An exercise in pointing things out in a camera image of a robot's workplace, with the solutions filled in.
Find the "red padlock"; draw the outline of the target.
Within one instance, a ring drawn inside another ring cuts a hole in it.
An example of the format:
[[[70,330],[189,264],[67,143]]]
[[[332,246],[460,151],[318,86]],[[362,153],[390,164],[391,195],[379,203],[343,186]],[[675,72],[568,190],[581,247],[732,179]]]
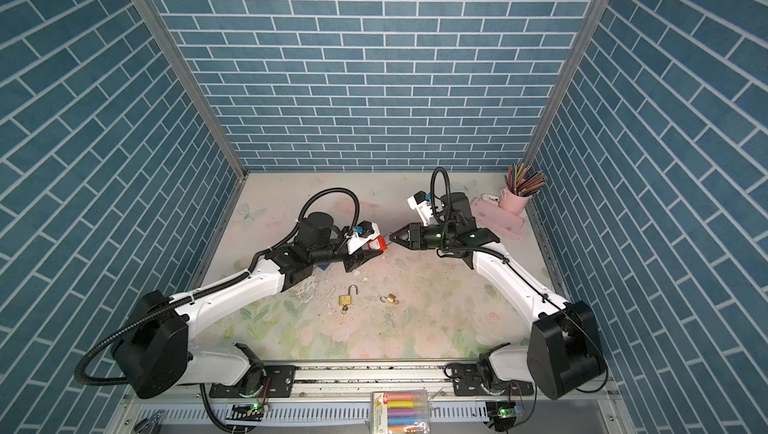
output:
[[[379,252],[384,252],[387,250],[386,240],[382,236],[378,236],[376,239],[369,241],[367,245],[370,250],[376,250]]]

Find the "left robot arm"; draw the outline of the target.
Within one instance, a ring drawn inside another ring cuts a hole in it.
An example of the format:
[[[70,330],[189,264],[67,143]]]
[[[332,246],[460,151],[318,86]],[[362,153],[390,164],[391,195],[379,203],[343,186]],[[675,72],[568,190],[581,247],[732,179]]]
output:
[[[264,363],[244,343],[216,347],[202,333],[248,305],[284,292],[311,276],[318,264],[339,262],[353,271],[383,253],[377,224],[362,221],[338,229],[330,215],[314,212],[298,223],[289,242],[261,255],[256,264],[188,292],[190,303],[121,336],[111,353],[141,399],[177,385],[220,384],[241,396],[258,395]]]

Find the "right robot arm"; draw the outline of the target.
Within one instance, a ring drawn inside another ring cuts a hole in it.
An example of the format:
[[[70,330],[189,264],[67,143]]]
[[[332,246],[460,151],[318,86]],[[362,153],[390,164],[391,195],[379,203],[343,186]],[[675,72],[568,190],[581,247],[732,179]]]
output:
[[[480,356],[477,371],[484,388],[501,391],[522,381],[556,400],[608,374],[592,308],[566,300],[523,268],[495,233],[477,225],[465,194],[435,200],[419,191],[408,205],[420,220],[391,234],[392,242],[464,261],[528,322],[526,352],[499,345]]]

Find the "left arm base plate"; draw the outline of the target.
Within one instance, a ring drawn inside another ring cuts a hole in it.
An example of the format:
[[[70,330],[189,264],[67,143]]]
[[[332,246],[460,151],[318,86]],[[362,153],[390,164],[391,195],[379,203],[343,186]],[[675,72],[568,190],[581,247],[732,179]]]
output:
[[[244,377],[232,386],[213,384],[211,398],[288,398],[293,389],[297,367],[294,365],[267,365],[250,368]]]

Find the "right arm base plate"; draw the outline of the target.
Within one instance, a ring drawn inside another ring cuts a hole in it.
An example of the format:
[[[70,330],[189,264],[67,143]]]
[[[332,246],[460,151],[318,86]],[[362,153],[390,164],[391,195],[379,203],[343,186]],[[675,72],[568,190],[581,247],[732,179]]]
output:
[[[448,363],[443,374],[452,385],[457,397],[478,396],[531,396],[534,386],[526,381],[492,381],[477,364]]]

